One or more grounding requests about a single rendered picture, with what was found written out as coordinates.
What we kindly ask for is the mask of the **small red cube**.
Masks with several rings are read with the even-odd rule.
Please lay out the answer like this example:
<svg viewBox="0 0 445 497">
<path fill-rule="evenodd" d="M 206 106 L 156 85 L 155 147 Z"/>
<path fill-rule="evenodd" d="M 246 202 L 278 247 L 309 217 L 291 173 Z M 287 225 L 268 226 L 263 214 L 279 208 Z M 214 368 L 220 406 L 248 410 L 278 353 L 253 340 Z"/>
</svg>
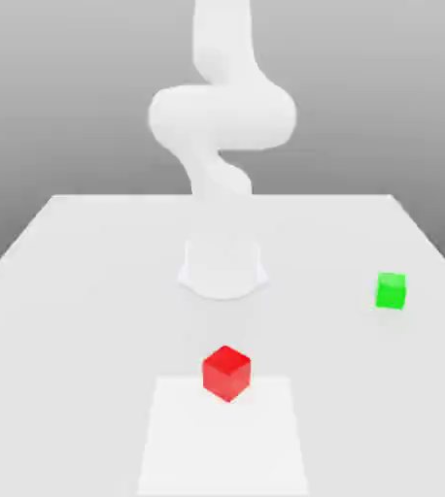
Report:
<svg viewBox="0 0 445 497">
<path fill-rule="evenodd" d="M 202 384 L 225 402 L 231 402 L 251 382 L 251 359 L 229 346 L 222 346 L 202 361 Z"/>
</svg>

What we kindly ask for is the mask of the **small green cube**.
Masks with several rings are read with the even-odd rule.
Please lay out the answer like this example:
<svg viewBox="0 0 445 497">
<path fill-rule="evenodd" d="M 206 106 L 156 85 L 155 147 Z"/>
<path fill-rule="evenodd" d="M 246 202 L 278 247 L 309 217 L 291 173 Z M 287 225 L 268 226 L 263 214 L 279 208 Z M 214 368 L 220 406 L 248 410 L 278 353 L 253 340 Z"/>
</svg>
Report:
<svg viewBox="0 0 445 497">
<path fill-rule="evenodd" d="M 405 305 L 406 276 L 400 273 L 380 272 L 378 274 L 375 306 L 378 308 L 402 310 Z"/>
</svg>

